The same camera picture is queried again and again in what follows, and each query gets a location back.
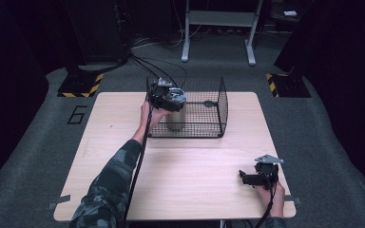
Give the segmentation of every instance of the dark wall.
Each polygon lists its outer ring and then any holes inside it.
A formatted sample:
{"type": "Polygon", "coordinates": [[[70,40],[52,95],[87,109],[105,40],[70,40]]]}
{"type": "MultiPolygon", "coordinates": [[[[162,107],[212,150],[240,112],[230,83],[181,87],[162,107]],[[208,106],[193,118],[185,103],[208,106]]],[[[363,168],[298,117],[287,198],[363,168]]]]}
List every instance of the dark wall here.
{"type": "Polygon", "coordinates": [[[45,75],[28,39],[0,0],[0,168],[46,97],[45,75]]]}
{"type": "Polygon", "coordinates": [[[276,65],[304,69],[337,138],[365,177],[365,1],[316,0],[309,13],[276,65]]]}

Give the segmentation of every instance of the table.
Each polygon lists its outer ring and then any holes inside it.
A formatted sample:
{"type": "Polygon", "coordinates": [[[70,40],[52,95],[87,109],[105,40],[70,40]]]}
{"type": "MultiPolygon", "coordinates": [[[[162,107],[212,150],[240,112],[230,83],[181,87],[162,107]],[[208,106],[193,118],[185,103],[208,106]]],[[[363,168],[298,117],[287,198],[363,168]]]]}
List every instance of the table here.
{"type": "Polygon", "coordinates": [[[190,25],[209,25],[209,26],[233,26],[251,28],[248,40],[245,40],[245,49],[247,51],[248,64],[254,66],[256,59],[253,50],[254,34],[256,32],[259,20],[259,12],[262,6],[262,0],[258,1],[255,12],[228,12],[228,11],[207,11],[207,10],[190,10],[189,0],[185,3],[185,39],[182,48],[182,61],[188,61],[190,45],[190,25]]]}
{"type": "MultiPolygon", "coordinates": [[[[127,140],[140,120],[144,92],[104,92],[97,97],[70,168],[57,220],[71,217],[92,180],[127,140]]],[[[255,158],[277,157],[258,97],[228,92],[226,131],[218,139],[147,140],[144,160],[127,219],[199,220],[260,218],[258,193],[242,184],[239,170],[255,174],[255,158]]],[[[290,195],[282,170],[279,180],[290,195]]],[[[284,216],[296,213],[286,201],[284,216]]]]}

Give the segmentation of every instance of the wire basket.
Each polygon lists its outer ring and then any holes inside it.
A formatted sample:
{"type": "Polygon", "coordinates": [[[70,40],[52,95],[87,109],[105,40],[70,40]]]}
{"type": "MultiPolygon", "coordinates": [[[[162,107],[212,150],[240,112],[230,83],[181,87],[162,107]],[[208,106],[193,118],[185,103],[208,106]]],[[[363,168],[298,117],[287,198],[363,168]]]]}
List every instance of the wire basket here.
{"type": "MultiPolygon", "coordinates": [[[[155,78],[147,78],[147,89],[155,78]]],[[[179,112],[161,119],[148,137],[151,138],[221,138],[227,125],[228,102],[224,80],[220,78],[178,77],[175,87],[186,93],[179,112]]]]}

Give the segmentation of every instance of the sleeve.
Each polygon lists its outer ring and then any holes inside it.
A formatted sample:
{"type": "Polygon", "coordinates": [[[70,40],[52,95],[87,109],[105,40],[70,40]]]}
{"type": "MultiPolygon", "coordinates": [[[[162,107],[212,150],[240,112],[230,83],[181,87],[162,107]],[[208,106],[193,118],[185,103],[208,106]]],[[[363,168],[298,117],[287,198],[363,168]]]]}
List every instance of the sleeve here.
{"type": "Polygon", "coordinates": [[[283,218],[270,217],[265,220],[266,228],[286,228],[286,222],[283,218]]]}
{"type": "Polygon", "coordinates": [[[70,228],[123,227],[133,170],[142,146],[127,141],[108,161],[76,209],[70,228]]]}

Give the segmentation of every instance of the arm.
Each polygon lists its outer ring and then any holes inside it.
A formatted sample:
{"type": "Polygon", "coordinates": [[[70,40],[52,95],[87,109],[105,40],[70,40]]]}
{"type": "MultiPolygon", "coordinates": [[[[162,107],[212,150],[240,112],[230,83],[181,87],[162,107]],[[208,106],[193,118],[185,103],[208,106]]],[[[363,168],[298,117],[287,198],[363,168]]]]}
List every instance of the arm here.
{"type": "MultiPolygon", "coordinates": [[[[169,111],[153,108],[149,130],[159,123],[169,111]]],[[[141,108],[138,129],[115,155],[108,161],[101,173],[88,188],[82,198],[69,227],[122,227],[125,208],[129,197],[136,161],[142,152],[144,132],[149,114],[149,103],[141,108]]]]}
{"type": "MultiPolygon", "coordinates": [[[[269,190],[265,190],[263,186],[254,186],[261,199],[262,205],[266,208],[271,199],[271,194],[269,190]]],[[[273,199],[272,209],[269,213],[269,217],[265,221],[266,228],[286,228],[285,221],[283,219],[283,206],[284,206],[284,187],[280,182],[276,183],[276,192],[273,199]]]]}

